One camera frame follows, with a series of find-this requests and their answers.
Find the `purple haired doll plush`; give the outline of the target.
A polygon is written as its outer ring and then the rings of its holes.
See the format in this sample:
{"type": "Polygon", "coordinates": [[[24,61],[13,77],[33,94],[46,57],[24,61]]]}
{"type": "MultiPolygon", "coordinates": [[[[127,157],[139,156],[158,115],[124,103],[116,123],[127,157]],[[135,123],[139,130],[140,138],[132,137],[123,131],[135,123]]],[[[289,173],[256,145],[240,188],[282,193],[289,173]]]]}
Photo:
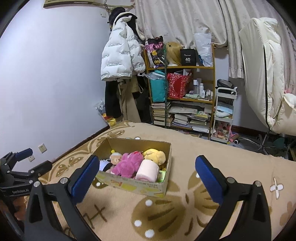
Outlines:
{"type": "Polygon", "coordinates": [[[99,170],[102,172],[110,173],[112,169],[121,161],[122,154],[111,150],[109,158],[100,160],[99,170]]]}

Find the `pink bear plush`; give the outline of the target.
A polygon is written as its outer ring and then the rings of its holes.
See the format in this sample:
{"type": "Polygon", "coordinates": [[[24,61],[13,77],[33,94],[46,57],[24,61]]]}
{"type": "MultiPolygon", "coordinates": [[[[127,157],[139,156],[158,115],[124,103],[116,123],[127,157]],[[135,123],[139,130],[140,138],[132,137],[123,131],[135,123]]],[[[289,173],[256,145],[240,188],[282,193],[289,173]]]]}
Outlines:
{"type": "Polygon", "coordinates": [[[124,153],[121,161],[112,169],[111,174],[124,178],[133,178],[143,160],[142,152],[124,153]]]}

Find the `green tissue pack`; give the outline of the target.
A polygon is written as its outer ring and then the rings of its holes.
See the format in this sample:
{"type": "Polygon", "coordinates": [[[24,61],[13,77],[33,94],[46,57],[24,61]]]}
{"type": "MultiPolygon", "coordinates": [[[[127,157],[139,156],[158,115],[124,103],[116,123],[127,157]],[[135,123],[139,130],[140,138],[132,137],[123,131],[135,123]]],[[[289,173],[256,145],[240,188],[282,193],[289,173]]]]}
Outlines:
{"type": "Polygon", "coordinates": [[[157,177],[157,182],[158,183],[164,182],[165,176],[166,176],[166,171],[159,170],[158,177],[157,177]]]}

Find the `yellow duck plush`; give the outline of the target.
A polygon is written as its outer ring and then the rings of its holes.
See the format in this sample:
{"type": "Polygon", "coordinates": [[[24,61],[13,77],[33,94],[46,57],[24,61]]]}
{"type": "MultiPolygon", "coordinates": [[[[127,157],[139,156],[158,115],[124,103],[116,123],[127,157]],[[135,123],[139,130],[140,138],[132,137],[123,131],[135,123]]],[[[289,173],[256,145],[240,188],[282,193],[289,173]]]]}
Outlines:
{"type": "Polygon", "coordinates": [[[144,159],[151,160],[161,166],[166,162],[166,155],[163,151],[157,149],[148,149],[143,152],[144,159]]]}

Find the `plastic bag with toys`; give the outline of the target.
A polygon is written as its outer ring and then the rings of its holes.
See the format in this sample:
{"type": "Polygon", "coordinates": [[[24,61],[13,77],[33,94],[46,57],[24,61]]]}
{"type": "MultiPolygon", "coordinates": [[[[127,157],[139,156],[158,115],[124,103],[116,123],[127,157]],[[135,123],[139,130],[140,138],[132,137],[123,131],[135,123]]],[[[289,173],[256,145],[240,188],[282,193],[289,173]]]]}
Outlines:
{"type": "Polygon", "coordinates": [[[110,127],[113,127],[116,125],[116,120],[113,117],[107,116],[105,103],[103,99],[100,99],[100,101],[97,104],[95,104],[94,107],[110,127]]]}

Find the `cardboard box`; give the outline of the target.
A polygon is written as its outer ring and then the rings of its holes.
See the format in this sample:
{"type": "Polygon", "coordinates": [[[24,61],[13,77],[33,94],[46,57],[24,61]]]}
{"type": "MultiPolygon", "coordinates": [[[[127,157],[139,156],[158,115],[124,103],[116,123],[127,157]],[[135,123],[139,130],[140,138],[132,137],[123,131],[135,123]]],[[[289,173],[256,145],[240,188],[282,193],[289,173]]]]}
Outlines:
{"type": "Polygon", "coordinates": [[[171,169],[168,142],[104,138],[92,152],[100,160],[96,178],[108,186],[164,197],[171,169]]]}

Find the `beige coat hanging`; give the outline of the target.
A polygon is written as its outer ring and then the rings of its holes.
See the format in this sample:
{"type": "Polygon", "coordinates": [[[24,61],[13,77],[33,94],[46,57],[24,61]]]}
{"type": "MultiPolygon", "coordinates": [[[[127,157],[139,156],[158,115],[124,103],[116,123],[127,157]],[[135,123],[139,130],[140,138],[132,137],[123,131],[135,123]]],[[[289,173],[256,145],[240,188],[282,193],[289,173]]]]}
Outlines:
{"type": "Polygon", "coordinates": [[[135,76],[118,83],[117,96],[119,97],[121,111],[121,116],[117,118],[118,120],[141,123],[136,101],[133,96],[134,93],[142,93],[135,76]]]}

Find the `white rolling cart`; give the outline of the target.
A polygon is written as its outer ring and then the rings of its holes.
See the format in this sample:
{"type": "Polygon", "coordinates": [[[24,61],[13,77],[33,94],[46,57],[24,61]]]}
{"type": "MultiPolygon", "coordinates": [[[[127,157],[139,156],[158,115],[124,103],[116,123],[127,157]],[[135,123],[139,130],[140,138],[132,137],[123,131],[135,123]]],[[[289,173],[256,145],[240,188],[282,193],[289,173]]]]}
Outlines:
{"type": "Polygon", "coordinates": [[[213,131],[211,134],[212,141],[220,142],[222,144],[230,142],[236,99],[236,87],[216,88],[213,131]]]}

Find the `white puffer jacket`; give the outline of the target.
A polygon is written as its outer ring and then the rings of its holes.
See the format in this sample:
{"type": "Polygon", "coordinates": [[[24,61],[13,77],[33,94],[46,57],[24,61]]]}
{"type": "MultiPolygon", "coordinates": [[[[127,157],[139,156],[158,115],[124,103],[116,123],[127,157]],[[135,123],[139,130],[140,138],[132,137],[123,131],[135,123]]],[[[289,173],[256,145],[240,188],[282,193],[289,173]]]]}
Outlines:
{"type": "Polygon", "coordinates": [[[145,71],[142,57],[144,34],[137,24],[137,16],[119,13],[114,19],[108,42],[101,58],[101,80],[121,81],[145,71]]]}

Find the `stack of books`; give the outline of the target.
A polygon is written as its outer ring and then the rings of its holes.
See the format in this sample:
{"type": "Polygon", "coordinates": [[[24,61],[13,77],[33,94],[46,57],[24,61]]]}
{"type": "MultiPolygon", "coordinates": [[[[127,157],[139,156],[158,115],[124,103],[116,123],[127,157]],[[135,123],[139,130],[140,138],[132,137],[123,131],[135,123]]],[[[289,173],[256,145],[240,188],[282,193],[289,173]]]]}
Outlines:
{"type": "Polygon", "coordinates": [[[173,115],[169,113],[171,104],[169,102],[153,102],[152,118],[153,124],[158,126],[171,126],[173,115]]]}

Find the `teal bag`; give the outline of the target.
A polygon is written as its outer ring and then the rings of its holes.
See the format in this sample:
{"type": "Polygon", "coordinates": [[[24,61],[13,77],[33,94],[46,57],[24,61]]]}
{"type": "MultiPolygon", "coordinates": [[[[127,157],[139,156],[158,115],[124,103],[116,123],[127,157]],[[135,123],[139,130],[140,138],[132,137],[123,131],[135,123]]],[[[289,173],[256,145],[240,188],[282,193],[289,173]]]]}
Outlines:
{"type": "Polygon", "coordinates": [[[165,101],[165,75],[158,72],[150,72],[148,78],[151,86],[152,101],[164,102],[165,101]]]}

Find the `red patterned bag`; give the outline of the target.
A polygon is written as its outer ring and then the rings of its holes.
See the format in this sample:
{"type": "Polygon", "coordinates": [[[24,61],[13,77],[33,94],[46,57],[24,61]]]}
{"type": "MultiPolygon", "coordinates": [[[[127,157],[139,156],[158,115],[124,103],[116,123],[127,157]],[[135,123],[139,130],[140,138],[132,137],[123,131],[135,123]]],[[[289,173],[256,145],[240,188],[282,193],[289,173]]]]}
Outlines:
{"type": "Polygon", "coordinates": [[[190,76],[177,73],[168,73],[167,75],[169,89],[168,96],[173,99],[181,99],[186,94],[186,86],[190,81],[190,76]]]}

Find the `white folded mattress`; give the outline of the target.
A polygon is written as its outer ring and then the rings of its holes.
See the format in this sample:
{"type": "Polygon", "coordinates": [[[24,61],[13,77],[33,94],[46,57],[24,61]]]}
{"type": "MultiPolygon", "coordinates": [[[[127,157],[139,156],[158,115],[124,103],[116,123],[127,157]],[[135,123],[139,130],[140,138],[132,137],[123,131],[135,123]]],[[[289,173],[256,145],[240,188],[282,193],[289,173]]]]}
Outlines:
{"type": "Polygon", "coordinates": [[[272,132],[295,135],[295,95],[285,92],[284,56],[273,18],[251,18],[239,31],[249,106],[272,132]]]}

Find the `wall socket lower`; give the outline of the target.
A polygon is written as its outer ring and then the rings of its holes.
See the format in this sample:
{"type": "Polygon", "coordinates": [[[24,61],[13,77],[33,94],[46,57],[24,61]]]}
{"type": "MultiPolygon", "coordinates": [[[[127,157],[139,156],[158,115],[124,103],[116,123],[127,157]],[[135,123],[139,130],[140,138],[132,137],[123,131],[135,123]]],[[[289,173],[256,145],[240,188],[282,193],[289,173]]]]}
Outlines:
{"type": "Polygon", "coordinates": [[[28,157],[28,160],[29,160],[30,162],[34,161],[34,159],[35,159],[34,155],[28,157]]]}

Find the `wall socket upper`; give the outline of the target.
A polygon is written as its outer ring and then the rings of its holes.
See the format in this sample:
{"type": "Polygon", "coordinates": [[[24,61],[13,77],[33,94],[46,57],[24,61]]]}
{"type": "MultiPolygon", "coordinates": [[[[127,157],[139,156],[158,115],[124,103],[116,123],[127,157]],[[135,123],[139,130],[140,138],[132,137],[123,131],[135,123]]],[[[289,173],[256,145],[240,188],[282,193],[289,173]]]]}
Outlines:
{"type": "Polygon", "coordinates": [[[41,153],[44,153],[47,151],[47,147],[45,146],[45,144],[39,145],[38,148],[41,153]]]}

